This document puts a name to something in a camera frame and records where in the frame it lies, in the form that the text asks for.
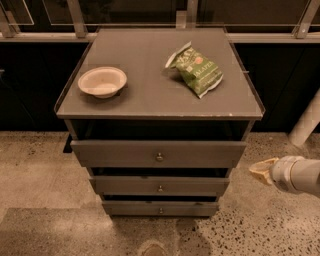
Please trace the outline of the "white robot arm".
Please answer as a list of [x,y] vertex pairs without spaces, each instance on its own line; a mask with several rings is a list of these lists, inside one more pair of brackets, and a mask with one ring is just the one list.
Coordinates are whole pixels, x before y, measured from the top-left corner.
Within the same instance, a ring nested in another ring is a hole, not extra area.
[[[320,95],[316,93],[290,132],[289,141],[295,146],[302,146],[319,122]],[[249,171],[259,182],[274,185],[280,191],[320,197],[320,160],[302,156],[271,158],[251,165]]]

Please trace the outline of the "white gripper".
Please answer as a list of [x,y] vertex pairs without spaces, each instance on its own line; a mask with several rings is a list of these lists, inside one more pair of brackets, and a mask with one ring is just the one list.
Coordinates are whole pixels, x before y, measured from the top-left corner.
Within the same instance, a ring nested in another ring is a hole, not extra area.
[[264,185],[274,184],[280,191],[291,194],[301,194],[302,156],[285,156],[271,158],[252,164],[250,174]]

